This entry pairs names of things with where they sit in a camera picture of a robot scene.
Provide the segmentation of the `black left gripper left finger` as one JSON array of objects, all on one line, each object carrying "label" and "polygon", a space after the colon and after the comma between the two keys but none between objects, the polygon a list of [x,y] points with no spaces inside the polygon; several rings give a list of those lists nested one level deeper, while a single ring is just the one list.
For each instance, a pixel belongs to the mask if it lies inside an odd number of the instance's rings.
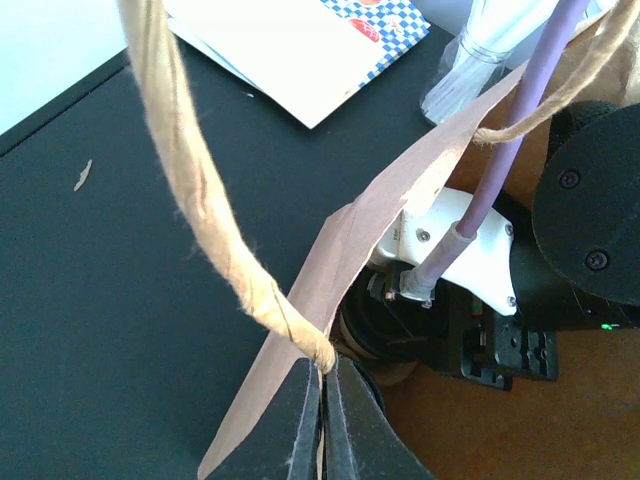
[{"label": "black left gripper left finger", "polygon": [[251,433],[208,477],[316,479],[320,397],[316,368],[296,360]]}]

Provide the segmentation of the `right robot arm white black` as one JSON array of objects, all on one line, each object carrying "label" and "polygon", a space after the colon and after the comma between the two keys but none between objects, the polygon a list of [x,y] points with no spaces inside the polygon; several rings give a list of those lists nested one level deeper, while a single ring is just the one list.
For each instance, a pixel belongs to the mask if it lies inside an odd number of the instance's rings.
[{"label": "right robot arm white black", "polygon": [[580,101],[553,116],[530,207],[506,194],[514,228],[516,310],[463,295],[459,377],[509,390],[516,377],[554,381],[556,336],[639,325],[639,108]]}]

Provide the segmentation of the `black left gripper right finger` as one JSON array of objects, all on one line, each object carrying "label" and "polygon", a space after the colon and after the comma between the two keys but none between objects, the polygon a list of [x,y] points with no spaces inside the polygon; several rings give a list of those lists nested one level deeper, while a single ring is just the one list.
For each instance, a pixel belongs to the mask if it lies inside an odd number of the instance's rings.
[{"label": "black left gripper right finger", "polygon": [[347,357],[324,379],[324,477],[421,480],[434,475],[389,424],[380,396]]}]

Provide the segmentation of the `brown kraft paper bag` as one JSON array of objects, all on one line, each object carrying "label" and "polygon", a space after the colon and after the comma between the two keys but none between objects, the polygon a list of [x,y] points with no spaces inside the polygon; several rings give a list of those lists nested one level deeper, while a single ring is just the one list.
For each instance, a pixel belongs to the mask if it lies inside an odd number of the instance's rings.
[{"label": "brown kraft paper bag", "polygon": [[[252,318],[267,331],[245,380],[207,449],[198,477],[212,473],[251,433],[298,359],[309,360],[320,381],[335,366],[328,334],[339,301],[364,266],[374,243],[404,207],[424,208],[441,193],[463,159],[480,121],[505,107],[522,83],[515,70],[459,114],[403,153],[351,204],[323,225],[289,294],[245,244],[226,191],[200,130],[184,64],[164,5],[118,5],[147,126],[179,209],[200,249],[219,273],[211,315]],[[476,393],[434,375],[421,374],[405,395],[396,395],[386,417],[404,445],[424,465],[435,463],[448,479],[507,479],[516,470],[509,454],[542,428],[533,416],[534,395],[512,400]]]}]

